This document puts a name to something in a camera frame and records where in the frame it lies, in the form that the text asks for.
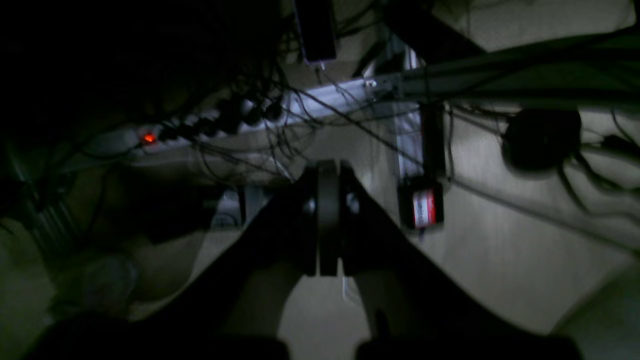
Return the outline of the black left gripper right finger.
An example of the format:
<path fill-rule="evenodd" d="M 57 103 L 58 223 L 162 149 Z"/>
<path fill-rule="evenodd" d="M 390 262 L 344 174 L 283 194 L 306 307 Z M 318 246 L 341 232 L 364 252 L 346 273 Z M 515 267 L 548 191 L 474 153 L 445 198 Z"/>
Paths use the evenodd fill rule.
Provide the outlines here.
<path fill-rule="evenodd" d="M 346 161 L 320 166 L 320 273 L 356 283 L 372 337 L 357 360 L 580 360 L 574 340 L 511 324 L 420 251 Z"/>

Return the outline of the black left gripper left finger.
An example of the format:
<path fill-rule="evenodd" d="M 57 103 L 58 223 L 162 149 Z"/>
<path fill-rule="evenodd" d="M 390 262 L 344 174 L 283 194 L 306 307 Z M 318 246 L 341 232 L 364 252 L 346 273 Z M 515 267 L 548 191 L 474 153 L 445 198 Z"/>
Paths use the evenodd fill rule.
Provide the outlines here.
<path fill-rule="evenodd" d="M 140 272 L 112 252 L 80 260 L 61 275 L 53 323 L 27 360 L 286 360 L 277 339 L 282 311 L 299 279 L 316 273 L 319 166 L 275 194 L 240 237 L 176 298 L 138 321 L 126 305 Z"/>

